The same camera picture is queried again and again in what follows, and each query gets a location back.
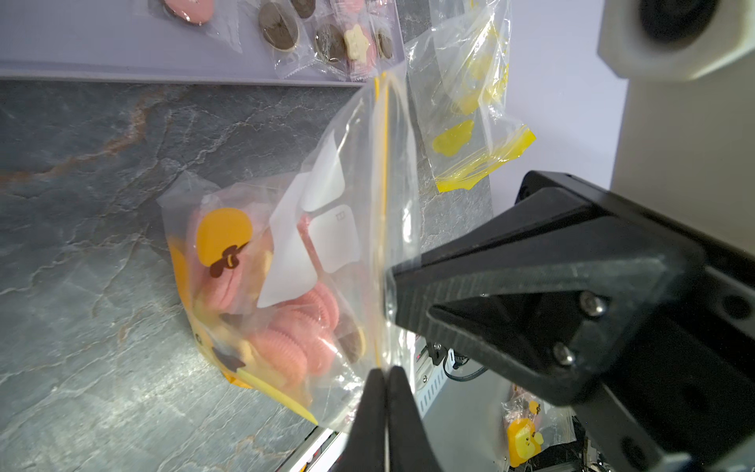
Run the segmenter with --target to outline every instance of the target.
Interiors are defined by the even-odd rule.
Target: bag of cookies
[[[388,315],[390,268],[420,251],[402,70],[358,91],[298,173],[225,189],[184,173],[159,204],[194,342],[229,382],[343,430],[371,369],[414,372]]]

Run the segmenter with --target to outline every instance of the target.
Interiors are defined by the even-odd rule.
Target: yellow duck sticker
[[[251,239],[249,217],[237,208],[210,211],[196,231],[196,254],[199,262],[210,267],[210,275],[220,277],[224,269],[239,265],[239,252]]]
[[[511,467],[527,462],[542,451],[543,435],[535,432],[535,423],[529,418],[512,421],[506,430],[509,440]]]

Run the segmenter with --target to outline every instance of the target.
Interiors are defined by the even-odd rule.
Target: stone surface
[[[155,198],[297,170],[353,93],[0,82],[0,470],[279,466],[312,425],[196,351]],[[487,179],[438,195],[419,166],[424,249],[491,217]]]

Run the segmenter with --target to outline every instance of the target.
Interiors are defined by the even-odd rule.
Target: gray tray
[[[396,25],[394,50],[396,58],[403,60],[395,6],[391,12]],[[0,77],[360,85],[311,67],[279,79],[256,28],[249,17],[239,14],[243,50],[239,54],[178,20],[135,15],[134,0],[0,0]]]

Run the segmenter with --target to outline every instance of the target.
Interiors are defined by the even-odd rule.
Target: plastic wrapper
[[[134,13],[182,24],[242,52],[238,0],[134,0]]]
[[[289,0],[241,0],[281,79],[317,61],[313,39]]]
[[[412,375],[390,268],[419,256],[414,150],[404,72],[389,71],[333,118],[299,173],[222,190],[185,173],[160,197],[194,340],[228,381],[344,430],[371,369]]]
[[[396,48],[403,48],[400,36],[394,35],[398,31],[396,18],[392,8],[386,12],[386,8],[370,8],[368,18],[372,30],[372,42],[377,52],[377,69],[386,70],[398,63]]]
[[[576,441],[570,408],[549,405],[519,386],[503,405],[504,428],[511,467],[517,467],[548,447]]]
[[[438,190],[471,189],[535,140],[505,113],[510,6],[445,0],[430,11],[433,27],[405,46],[411,97]]]
[[[314,67],[330,76],[346,81],[350,78],[344,31],[335,15],[323,15],[307,25],[313,38],[317,61]]]
[[[331,0],[331,6],[344,32],[350,79],[363,81],[376,76],[380,72],[378,48],[365,0]]]

